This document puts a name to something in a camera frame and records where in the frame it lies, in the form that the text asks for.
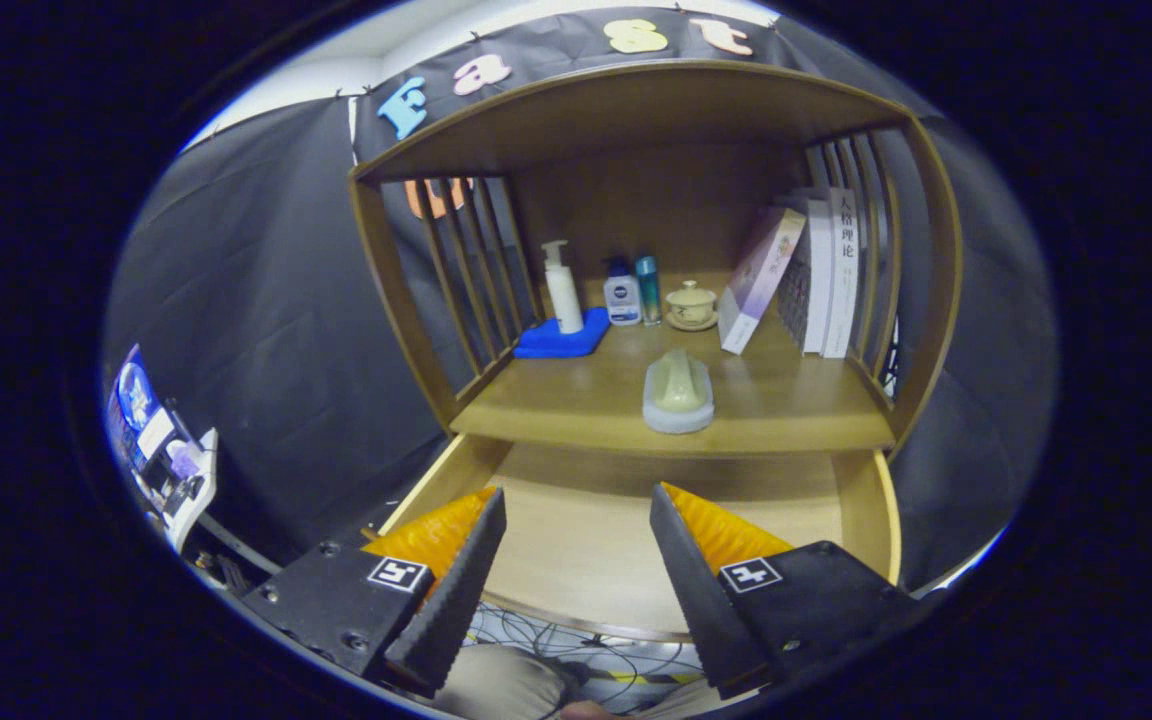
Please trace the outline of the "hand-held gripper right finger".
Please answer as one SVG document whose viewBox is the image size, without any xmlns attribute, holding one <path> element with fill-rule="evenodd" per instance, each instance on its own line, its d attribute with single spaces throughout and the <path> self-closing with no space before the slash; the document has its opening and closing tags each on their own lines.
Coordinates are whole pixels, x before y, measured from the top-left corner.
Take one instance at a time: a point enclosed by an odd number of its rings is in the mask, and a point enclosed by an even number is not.
<svg viewBox="0 0 1152 720">
<path fill-rule="evenodd" d="M 833 541 L 791 546 L 662 482 L 650 525 L 708 685 L 799 691 L 922 616 L 922 602 Z"/>
</svg>

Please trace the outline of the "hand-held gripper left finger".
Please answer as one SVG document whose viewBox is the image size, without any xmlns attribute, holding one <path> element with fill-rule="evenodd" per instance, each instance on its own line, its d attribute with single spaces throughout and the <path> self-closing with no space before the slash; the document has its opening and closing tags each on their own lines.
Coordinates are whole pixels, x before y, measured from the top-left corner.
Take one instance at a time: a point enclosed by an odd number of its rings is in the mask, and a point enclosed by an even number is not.
<svg viewBox="0 0 1152 720">
<path fill-rule="evenodd" d="M 507 526 L 484 487 L 366 544 L 323 541 L 242 598 L 308 652 L 431 698 L 467 637 Z"/>
</svg>

